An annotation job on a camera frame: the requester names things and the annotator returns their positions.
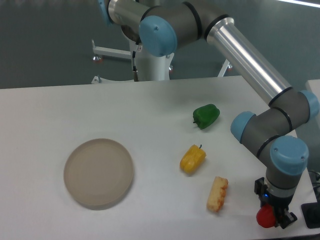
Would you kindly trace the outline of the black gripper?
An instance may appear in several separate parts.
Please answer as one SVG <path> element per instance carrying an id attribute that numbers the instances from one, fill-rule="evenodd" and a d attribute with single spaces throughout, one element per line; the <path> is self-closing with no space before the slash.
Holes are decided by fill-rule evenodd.
<path id="1" fill-rule="evenodd" d="M 272 185 L 264 177 L 254 182 L 254 193 L 258 195 L 260 207 L 269 204 L 275 214 L 275 227 L 287 228 L 298 220 L 293 212 L 289 212 L 289 205 L 296 188 L 282 189 Z"/>

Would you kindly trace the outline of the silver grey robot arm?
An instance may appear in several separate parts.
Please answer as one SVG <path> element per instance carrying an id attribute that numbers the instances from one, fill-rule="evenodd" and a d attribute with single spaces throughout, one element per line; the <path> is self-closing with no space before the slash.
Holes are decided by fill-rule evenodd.
<path id="1" fill-rule="evenodd" d="M 245 111 L 230 126 L 233 136 L 266 166 L 254 183 L 260 200 L 256 215 L 264 228 L 287 228 L 297 217 L 290 212 L 309 149 L 290 132 L 318 115 L 318 98 L 296 91 L 235 27 L 234 19 L 205 0 L 186 0 L 165 7 L 163 0 L 100 0 L 107 25 L 121 26 L 130 40 L 133 79 L 169 79 L 178 48 L 204 39 L 214 45 L 264 100 L 269 109 L 259 115 Z"/>

